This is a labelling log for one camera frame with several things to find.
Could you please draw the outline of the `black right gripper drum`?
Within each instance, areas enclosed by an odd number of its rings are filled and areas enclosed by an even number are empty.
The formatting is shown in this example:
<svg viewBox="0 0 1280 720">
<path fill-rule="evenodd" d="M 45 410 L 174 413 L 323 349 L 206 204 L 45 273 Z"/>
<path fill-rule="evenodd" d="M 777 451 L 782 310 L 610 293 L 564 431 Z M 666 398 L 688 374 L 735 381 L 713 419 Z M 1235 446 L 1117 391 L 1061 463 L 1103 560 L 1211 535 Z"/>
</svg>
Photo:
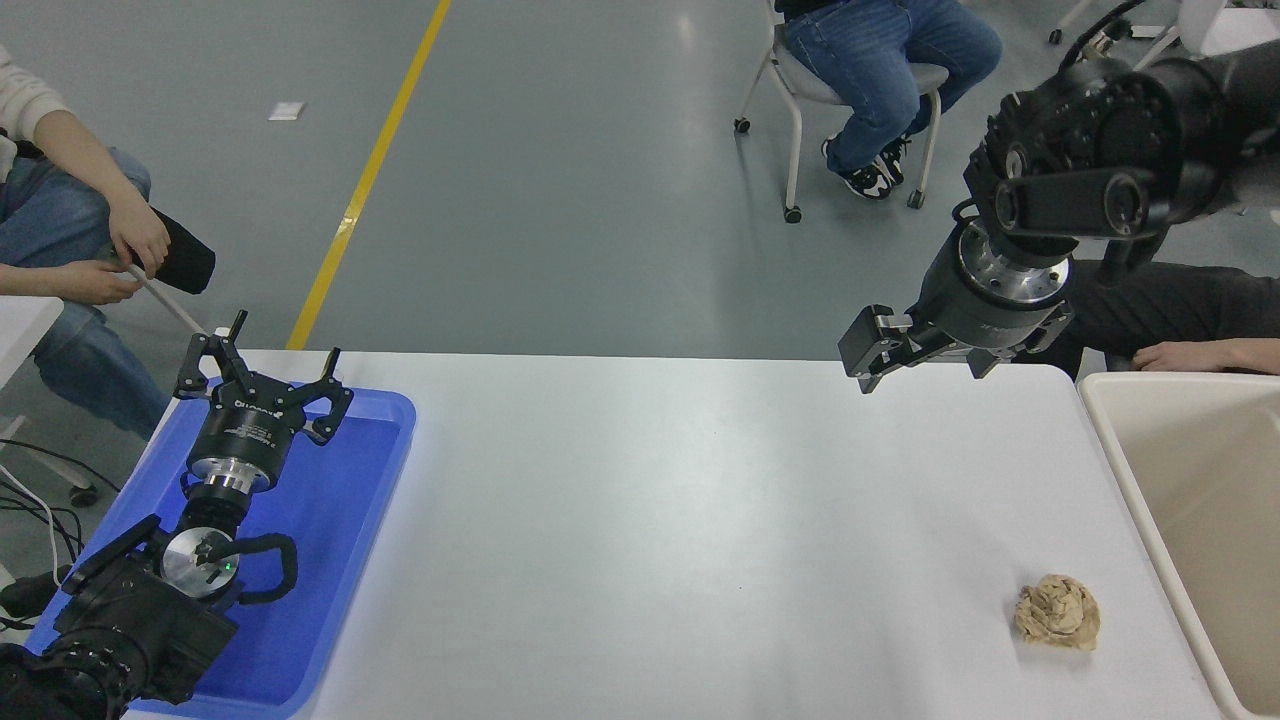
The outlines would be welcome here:
<svg viewBox="0 0 1280 720">
<path fill-rule="evenodd" d="M 973 348 L 1011 348 L 1065 300 L 1071 261 L 1034 268 L 1001 256 L 984 240 L 950 240 L 924 274 L 908 314 Z"/>
</svg>

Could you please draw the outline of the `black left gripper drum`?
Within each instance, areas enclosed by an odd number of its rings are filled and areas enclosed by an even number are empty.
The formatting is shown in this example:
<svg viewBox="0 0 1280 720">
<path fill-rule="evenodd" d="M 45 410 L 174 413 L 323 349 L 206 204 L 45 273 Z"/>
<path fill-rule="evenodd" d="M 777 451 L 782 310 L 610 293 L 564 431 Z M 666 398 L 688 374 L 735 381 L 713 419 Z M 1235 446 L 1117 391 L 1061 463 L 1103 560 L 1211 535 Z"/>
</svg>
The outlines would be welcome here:
<svg viewBox="0 0 1280 720">
<path fill-rule="evenodd" d="M 271 400 L 261 407 L 238 396 L 214 395 L 188 454 L 188 469 L 209 473 L 215 461 L 238 461 L 260 473 L 280 473 L 300 429 L 300 407 L 276 406 Z"/>
</svg>

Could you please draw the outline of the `person's right hand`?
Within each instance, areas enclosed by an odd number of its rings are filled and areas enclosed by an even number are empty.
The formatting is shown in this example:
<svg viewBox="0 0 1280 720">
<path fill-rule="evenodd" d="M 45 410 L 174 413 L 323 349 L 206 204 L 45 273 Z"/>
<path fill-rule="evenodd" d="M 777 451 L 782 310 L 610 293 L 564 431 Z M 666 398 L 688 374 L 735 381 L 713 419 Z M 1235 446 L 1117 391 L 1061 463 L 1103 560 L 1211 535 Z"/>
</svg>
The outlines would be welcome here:
<svg viewBox="0 0 1280 720">
<path fill-rule="evenodd" d="M 142 283 L 106 261 L 83 260 L 58 268 L 56 296 L 77 304 L 102 306 L 132 299 Z"/>
</svg>

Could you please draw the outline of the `person's left hand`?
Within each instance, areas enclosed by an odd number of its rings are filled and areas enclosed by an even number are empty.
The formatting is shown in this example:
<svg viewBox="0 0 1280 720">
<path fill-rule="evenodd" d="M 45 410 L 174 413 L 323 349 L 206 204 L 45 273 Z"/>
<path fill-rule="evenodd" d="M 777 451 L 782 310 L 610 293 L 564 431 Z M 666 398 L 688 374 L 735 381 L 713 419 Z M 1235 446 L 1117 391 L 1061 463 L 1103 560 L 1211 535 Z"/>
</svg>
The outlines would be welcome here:
<svg viewBox="0 0 1280 720">
<path fill-rule="evenodd" d="M 147 279 L 154 279 L 172 243 L 163 220 L 132 186 L 110 191 L 105 199 L 109 234 L 118 264 L 125 269 L 138 266 Z"/>
<path fill-rule="evenodd" d="M 1135 372 L 1221 372 L 1233 357 L 1229 341 L 1166 341 L 1139 348 L 1133 359 Z"/>
</svg>

